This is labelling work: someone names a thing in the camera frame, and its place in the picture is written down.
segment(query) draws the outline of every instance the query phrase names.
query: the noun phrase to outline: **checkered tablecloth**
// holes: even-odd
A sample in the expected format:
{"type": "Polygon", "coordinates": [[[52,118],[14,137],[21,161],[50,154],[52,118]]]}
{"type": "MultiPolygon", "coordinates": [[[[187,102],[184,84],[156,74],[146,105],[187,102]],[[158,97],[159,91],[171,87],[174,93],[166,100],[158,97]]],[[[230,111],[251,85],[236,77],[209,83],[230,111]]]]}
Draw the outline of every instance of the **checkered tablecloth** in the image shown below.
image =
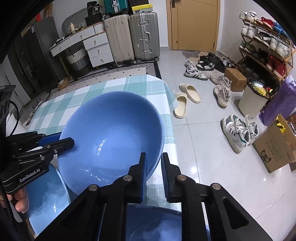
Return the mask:
{"type": "MultiPolygon", "coordinates": [[[[149,75],[130,76],[86,86],[43,103],[36,111],[28,131],[46,135],[61,132],[71,115],[84,103],[111,91],[129,91],[148,99],[158,110],[163,121],[165,144],[170,162],[178,165],[177,150],[170,113],[178,102],[167,83],[149,75]]],[[[181,210],[179,204],[166,202],[160,162],[147,181],[145,204],[181,210]]]]}

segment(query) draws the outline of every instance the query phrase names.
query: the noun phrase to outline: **beige slipper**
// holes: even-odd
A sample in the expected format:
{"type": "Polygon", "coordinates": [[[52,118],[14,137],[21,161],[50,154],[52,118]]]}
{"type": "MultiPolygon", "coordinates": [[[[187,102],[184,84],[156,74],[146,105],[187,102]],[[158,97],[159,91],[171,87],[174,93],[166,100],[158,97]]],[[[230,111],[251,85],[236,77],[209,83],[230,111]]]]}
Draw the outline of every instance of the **beige slipper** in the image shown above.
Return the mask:
{"type": "Polygon", "coordinates": [[[192,102],[200,103],[202,101],[202,98],[193,85],[180,84],[179,88],[183,93],[187,94],[188,98],[191,99],[192,102]]]}
{"type": "Polygon", "coordinates": [[[178,101],[178,107],[173,111],[173,114],[177,118],[184,118],[186,115],[186,107],[187,107],[187,95],[182,92],[178,92],[175,94],[175,97],[178,101]]]}

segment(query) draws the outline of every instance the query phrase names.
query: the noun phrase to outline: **drawer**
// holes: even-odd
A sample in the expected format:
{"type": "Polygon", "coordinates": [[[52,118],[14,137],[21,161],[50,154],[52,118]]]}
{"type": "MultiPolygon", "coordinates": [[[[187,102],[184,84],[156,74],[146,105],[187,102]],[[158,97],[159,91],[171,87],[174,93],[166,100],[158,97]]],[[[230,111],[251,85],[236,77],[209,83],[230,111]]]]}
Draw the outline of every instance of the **drawer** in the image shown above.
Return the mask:
{"type": "Polygon", "coordinates": [[[71,46],[71,42],[70,39],[67,38],[65,40],[63,40],[62,42],[60,42],[59,44],[57,44],[56,46],[54,46],[50,52],[52,54],[52,56],[56,56],[58,53],[64,51],[66,48],[71,46]]]}
{"type": "Polygon", "coordinates": [[[81,30],[79,33],[76,33],[70,37],[71,44],[78,43],[81,40],[87,39],[95,35],[94,27],[89,27],[84,30],[81,30]]]}
{"type": "Polygon", "coordinates": [[[105,43],[108,43],[108,38],[106,33],[98,34],[96,36],[93,36],[83,41],[83,44],[86,50],[105,43]]]}
{"type": "Polygon", "coordinates": [[[106,63],[110,63],[110,62],[114,61],[111,52],[105,53],[105,54],[102,54],[102,55],[99,55],[99,56],[96,56],[96,57],[93,57],[93,58],[90,58],[90,60],[91,60],[91,65],[93,67],[96,67],[96,66],[106,64],[106,63]]]}
{"type": "Polygon", "coordinates": [[[105,43],[105,44],[99,45],[98,47],[94,47],[87,50],[87,53],[90,58],[93,58],[105,53],[109,53],[109,52],[111,52],[109,43],[105,43]]]}

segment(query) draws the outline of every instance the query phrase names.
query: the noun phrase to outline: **red sneaker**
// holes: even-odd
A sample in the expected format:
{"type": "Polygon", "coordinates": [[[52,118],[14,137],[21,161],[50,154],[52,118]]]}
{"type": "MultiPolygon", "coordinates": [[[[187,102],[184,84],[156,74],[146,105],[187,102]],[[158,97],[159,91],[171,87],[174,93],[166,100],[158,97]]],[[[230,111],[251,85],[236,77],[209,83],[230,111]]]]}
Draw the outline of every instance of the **red sneaker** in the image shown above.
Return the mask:
{"type": "Polygon", "coordinates": [[[272,55],[269,56],[266,67],[268,69],[270,69],[271,71],[274,70],[274,68],[276,67],[276,62],[275,62],[275,57],[274,56],[272,56],[272,55]]]}
{"type": "Polygon", "coordinates": [[[281,78],[286,74],[286,65],[283,61],[275,57],[276,67],[274,69],[274,74],[281,78]]]}

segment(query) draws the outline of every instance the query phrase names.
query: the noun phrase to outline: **white trash can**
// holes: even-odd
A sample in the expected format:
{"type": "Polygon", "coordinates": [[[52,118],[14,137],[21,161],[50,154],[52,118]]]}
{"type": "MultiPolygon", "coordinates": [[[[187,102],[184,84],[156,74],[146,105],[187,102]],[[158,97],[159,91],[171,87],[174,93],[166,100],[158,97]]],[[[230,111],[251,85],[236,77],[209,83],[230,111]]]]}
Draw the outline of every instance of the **white trash can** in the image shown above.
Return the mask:
{"type": "Polygon", "coordinates": [[[244,90],[242,98],[239,102],[239,109],[244,115],[250,115],[252,118],[256,117],[263,106],[268,101],[269,95],[266,97],[261,96],[254,90],[249,83],[244,90]]]}

